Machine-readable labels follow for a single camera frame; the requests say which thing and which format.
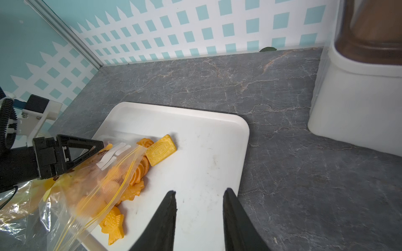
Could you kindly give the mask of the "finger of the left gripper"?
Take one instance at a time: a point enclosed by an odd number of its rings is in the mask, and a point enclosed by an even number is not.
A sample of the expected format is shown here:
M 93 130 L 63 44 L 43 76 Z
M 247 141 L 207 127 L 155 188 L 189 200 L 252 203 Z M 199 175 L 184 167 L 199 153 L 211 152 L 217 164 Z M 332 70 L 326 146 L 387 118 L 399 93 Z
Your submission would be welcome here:
M 56 136 L 55 170 L 67 173 L 104 148 L 103 141 L 58 134 Z

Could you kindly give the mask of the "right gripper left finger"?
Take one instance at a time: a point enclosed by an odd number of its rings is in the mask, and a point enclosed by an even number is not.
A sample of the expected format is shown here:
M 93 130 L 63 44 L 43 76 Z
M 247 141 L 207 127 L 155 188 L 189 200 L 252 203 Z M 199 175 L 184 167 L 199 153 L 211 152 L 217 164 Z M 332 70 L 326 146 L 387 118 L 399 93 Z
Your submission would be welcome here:
M 168 191 L 130 251 L 172 251 L 177 218 L 176 192 Z

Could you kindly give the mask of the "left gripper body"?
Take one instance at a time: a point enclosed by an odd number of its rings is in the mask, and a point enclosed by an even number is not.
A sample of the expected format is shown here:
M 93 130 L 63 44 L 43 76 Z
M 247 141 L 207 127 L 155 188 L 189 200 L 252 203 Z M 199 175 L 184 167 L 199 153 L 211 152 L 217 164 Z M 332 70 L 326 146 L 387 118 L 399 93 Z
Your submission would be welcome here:
M 11 149 L 1 156 L 1 192 L 34 179 L 49 179 L 57 176 L 57 141 L 55 138 L 39 137 L 30 147 Z

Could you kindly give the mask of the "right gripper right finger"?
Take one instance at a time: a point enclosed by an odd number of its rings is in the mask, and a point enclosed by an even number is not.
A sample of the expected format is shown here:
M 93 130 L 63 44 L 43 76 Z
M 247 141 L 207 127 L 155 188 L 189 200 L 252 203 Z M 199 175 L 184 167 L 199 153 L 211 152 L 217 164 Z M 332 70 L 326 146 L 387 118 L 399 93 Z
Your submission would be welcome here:
M 223 221 L 226 251 L 270 250 L 231 188 L 224 193 Z

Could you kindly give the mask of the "ziploc bag with cookies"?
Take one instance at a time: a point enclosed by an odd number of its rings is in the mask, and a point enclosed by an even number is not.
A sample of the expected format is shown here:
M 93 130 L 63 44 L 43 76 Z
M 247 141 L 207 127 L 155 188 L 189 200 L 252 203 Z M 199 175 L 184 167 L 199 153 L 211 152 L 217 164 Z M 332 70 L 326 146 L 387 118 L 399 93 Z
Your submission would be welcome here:
M 45 251 L 47 231 L 40 221 L 39 203 L 55 181 L 33 180 L 1 193 L 1 250 Z

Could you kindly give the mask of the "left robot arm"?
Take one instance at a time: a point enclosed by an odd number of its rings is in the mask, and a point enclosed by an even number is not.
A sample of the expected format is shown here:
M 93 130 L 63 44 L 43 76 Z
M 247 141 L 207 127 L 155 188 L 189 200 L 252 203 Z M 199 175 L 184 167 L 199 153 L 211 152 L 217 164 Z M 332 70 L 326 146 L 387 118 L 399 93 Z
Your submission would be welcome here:
M 61 107 L 37 95 L 20 101 L 1 92 L 1 192 L 34 179 L 58 177 L 103 149 L 98 140 L 39 137 L 44 123 L 55 121 Z

